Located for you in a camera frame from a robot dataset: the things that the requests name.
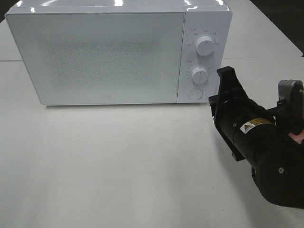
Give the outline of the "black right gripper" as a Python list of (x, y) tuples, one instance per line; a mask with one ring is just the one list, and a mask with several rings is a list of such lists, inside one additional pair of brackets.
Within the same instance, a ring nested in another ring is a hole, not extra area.
[(227, 66), (217, 73), (218, 94), (209, 97), (215, 127), (236, 161), (256, 162), (269, 147), (267, 137), (278, 131), (275, 121), (265, 108), (247, 96), (234, 68)]

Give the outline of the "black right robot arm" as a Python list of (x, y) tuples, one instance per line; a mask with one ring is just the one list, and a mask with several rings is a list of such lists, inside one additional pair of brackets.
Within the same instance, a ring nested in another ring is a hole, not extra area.
[(278, 83), (276, 107), (250, 99), (234, 68), (218, 71), (218, 94), (209, 98), (214, 125), (236, 161), (251, 165), (261, 195), (278, 206), (304, 207), (304, 85)]

